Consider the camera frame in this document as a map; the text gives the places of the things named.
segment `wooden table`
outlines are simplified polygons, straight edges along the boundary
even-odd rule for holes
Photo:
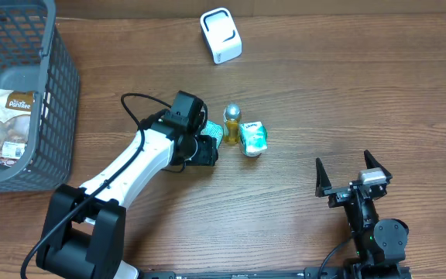
[[[262,121],[269,150],[222,144],[215,167],[157,174],[128,212],[125,260],[177,272],[317,266],[348,236],[345,213],[314,197],[314,159],[333,185],[365,168],[392,172],[381,218],[410,227],[414,277],[446,278],[446,15],[236,19],[243,55],[215,66],[198,19],[61,22],[82,89],[69,184],[112,162],[136,129],[120,95],[202,98],[222,124],[229,102]],[[139,117],[161,109],[129,99]],[[39,239],[50,192],[0,194],[0,278],[17,278]],[[353,257],[353,246],[330,264]],[[53,278],[35,267],[29,278]]]

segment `brown label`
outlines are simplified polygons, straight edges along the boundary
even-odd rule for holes
[[[8,101],[6,101],[7,109],[14,109],[24,112],[32,111],[33,103],[33,91],[20,92],[14,91],[8,95]]]

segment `bin handle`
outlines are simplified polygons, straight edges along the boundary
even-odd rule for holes
[[[44,29],[43,41],[41,43],[41,49],[39,51],[40,58],[50,54],[51,43],[54,33],[54,23],[56,23],[56,5],[54,0],[43,0],[47,7],[47,21],[46,28]]]

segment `white box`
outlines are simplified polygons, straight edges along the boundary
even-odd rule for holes
[[[202,36],[213,61],[221,64],[242,54],[242,41],[232,15],[225,8],[206,12],[201,16]]]

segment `plastic crate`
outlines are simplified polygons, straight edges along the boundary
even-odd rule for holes
[[[0,0],[0,89],[34,91],[29,140],[0,191],[50,190],[68,179],[80,78],[52,0]]]

